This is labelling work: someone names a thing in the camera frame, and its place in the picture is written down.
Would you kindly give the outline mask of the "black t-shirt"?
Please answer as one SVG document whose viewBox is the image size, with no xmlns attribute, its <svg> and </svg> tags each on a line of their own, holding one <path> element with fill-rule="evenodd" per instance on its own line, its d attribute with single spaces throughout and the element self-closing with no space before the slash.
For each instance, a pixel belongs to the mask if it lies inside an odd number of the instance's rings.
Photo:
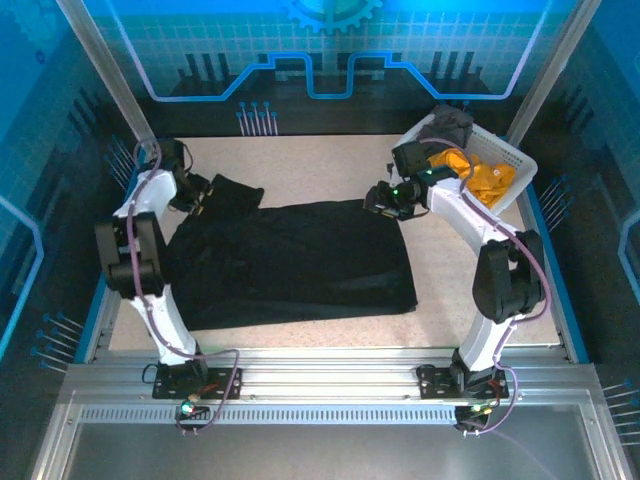
<svg viewBox="0 0 640 480">
<path fill-rule="evenodd" d="M 265 194 L 216 175 L 200 215 L 168 248 L 190 331 L 400 315 L 418 305 L 398 223 L 359 199 L 263 208 Z"/>
</svg>

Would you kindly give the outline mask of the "dark grey t-shirt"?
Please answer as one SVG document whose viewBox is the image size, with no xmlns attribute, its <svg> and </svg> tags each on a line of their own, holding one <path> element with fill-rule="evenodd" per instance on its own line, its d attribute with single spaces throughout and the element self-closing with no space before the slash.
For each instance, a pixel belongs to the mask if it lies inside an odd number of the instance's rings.
<svg viewBox="0 0 640 480">
<path fill-rule="evenodd" d="M 421 128 L 418 140 L 440 138 L 467 147 L 474 125 L 471 115 L 446 104 L 437 105 L 431 114 L 433 119 Z"/>
</svg>

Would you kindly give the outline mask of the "yellow t-shirt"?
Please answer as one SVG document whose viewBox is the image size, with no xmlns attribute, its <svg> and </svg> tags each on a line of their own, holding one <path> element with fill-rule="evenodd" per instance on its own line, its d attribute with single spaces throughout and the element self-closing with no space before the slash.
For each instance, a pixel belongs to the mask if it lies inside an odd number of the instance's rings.
<svg viewBox="0 0 640 480">
<path fill-rule="evenodd" d="M 486 207 L 492 208 L 511 187 L 516 169 L 505 163 L 484 163 L 477 155 L 471 155 L 471 160 L 472 162 L 469 162 L 462 152 L 455 148 L 446 149 L 428 158 L 432 167 L 448 166 L 461 180 L 473 173 L 465 188 Z"/>
</svg>

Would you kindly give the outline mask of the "white plastic laundry basket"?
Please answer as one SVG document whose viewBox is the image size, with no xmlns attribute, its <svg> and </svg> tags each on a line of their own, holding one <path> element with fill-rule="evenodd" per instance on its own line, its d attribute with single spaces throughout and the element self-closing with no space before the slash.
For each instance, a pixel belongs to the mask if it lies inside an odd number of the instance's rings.
<svg viewBox="0 0 640 480">
<path fill-rule="evenodd" d="M 417 124 L 411 127 L 409 131 L 401 137 L 394 147 L 409 141 L 447 141 L 440 138 L 417 139 L 421 128 L 432 119 L 433 115 L 429 113 L 426 117 L 419 120 Z M 461 180 L 458 176 L 457 179 L 443 180 L 431 188 L 427 197 L 427 204 L 431 209 L 436 207 L 437 201 L 437 197 L 433 192 L 438 191 L 441 199 L 449 200 L 453 204 L 454 209 L 462 211 L 464 214 L 475 215 L 481 210 L 485 215 L 492 214 L 496 216 L 513 203 L 537 172 L 536 162 L 532 158 L 509 145 L 506 141 L 481 128 L 475 124 L 475 122 L 466 148 L 458 147 L 457 145 L 456 147 L 452 147 L 441 144 L 427 144 L 426 148 L 428 158 L 446 149 L 455 148 L 460 150 L 469 162 L 472 162 L 471 155 L 477 155 L 484 163 L 490 165 L 505 163 L 516 169 L 516 176 L 511 187 L 504 197 L 492 208 L 486 207 L 465 188 L 467 181 L 473 175 L 473 173 L 470 173 L 465 180 Z"/>
</svg>

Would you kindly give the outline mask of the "small LED circuit board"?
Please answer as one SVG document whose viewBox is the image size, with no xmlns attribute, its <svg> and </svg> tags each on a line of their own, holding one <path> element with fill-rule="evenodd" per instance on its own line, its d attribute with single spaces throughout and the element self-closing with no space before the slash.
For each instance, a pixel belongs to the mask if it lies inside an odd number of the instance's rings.
<svg viewBox="0 0 640 480">
<path fill-rule="evenodd" d="M 197 436 L 211 418 L 211 409 L 199 405 L 195 400 L 186 399 L 176 409 L 175 425 L 183 437 Z"/>
<path fill-rule="evenodd" d="M 479 436 L 488 427 L 492 411 L 491 405 L 484 404 L 456 406 L 454 428 L 464 436 Z"/>
</svg>

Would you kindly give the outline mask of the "slotted metal strip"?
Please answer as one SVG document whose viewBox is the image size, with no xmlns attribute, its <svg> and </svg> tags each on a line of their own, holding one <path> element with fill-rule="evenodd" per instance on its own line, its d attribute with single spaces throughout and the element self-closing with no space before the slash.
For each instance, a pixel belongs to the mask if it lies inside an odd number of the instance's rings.
<svg viewBox="0 0 640 480">
<path fill-rule="evenodd" d="M 173 424 L 176 405 L 86 407 L 87 424 Z M 226 405 L 220 425 L 453 425 L 453 406 L 438 405 Z"/>
</svg>

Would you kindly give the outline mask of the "grey metal front panel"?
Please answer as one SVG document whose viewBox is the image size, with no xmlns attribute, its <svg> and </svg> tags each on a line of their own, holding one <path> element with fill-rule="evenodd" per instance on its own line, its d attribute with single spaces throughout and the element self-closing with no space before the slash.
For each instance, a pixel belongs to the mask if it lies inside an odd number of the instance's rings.
<svg viewBox="0 0 640 480">
<path fill-rule="evenodd" d="M 56 408 L 27 480 L 640 480 L 606 410 L 525 405 L 498 429 L 448 425 L 87 424 Z"/>
</svg>

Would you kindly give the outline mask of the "aluminium frame post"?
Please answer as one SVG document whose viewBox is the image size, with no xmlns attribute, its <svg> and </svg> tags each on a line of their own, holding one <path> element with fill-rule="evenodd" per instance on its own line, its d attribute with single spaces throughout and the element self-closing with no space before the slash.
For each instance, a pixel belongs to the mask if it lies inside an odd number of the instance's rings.
<svg viewBox="0 0 640 480">
<path fill-rule="evenodd" d="M 155 138 L 131 88 L 83 0 L 55 0 L 138 141 Z"/>
<path fill-rule="evenodd" d="M 524 139 L 556 81 L 566 68 L 601 2 L 602 0 L 576 0 L 554 47 L 507 131 L 506 141 L 510 145 L 518 147 Z"/>
</svg>

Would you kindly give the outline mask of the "blue table side rail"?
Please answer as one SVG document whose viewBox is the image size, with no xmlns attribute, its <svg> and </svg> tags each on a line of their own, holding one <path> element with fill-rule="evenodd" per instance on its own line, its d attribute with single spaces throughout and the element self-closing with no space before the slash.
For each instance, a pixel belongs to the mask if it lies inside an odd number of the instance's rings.
<svg viewBox="0 0 640 480">
<path fill-rule="evenodd" d="M 545 271 L 551 288 L 549 313 L 554 321 L 560 345 L 571 363 L 588 364 L 591 357 L 573 308 L 566 282 L 562 275 L 556 249 L 542 214 L 542 207 L 534 187 L 529 185 L 517 199 L 517 205 L 528 229 L 541 237 L 545 254 Z"/>
<path fill-rule="evenodd" d="M 126 183 L 124 200 L 127 200 L 136 188 L 137 176 L 140 166 L 150 156 L 147 150 L 152 149 L 157 140 L 154 137 L 148 137 L 139 140 L 131 153 L 134 160 L 133 173 Z M 96 284 L 95 292 L 89 307 L 89 311 L 85 320 L 84 328 L 80 337 L 80 342 L 76 349 L 73 363 L 87 364 L 94 358 L 96 342 L 101 333 L 101 322 L 104 314 L 104 307 L 109 303 L 112 294 L 106 284 L 103 274 L 100 274 Z"/>
</svg>

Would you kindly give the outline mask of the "aluminium mounting rail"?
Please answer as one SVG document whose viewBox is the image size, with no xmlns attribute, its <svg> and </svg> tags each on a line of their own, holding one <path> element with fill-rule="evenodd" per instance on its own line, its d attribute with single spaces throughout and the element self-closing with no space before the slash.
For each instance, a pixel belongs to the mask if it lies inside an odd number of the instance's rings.
<svg viewBox="0 0 640 480">
<path fill-rule="evenodd" d="M 243 349 L 240 403 L 399 404 L 420 399 L 415 370 L 447 366 L 444 348 Z M 558 346 L 509 347 L 503 362 L 519 381 L 520 405 L 576 404 L 596 395 L 599 381 L 589 364 L 573 364 Z M 143 351 L 106 352 L 90 364 L 68 368 L 59 399 L 77 404 L 146 404 L 151 388 L 141 380 L 153 363 Z"/>
</svg>

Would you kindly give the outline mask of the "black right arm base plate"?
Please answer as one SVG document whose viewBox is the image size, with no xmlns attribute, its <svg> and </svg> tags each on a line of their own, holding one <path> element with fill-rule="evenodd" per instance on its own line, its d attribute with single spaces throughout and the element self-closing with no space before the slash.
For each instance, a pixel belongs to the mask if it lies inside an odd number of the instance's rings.
<svg viewBox="0 0 640 480">
<path fill-rule="evenodd" d="M 471 372 L 462 364 L 425 364 L 415 374 L 423 400 L 504 400 L 510 396 L 505 373 L 495 367 Z"/>
</svg>

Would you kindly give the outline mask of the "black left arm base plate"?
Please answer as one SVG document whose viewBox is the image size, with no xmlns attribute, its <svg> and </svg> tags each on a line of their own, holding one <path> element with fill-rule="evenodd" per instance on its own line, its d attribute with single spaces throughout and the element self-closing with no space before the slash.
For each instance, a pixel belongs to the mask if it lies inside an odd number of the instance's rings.
<svg viewBox="0 0 640 480">
<path fill-rule="evenodd" d="M 243 385 L 243 369 L 232 375 L 231 368 L 208 367 L 202 370 L 195 364 L 159 365 L 153 382 L 154 399 L 185 400 L 198 395 L 205 400 L 221 400 L 230 384 L 227 399 L 238 400 Z"/>
</svg>

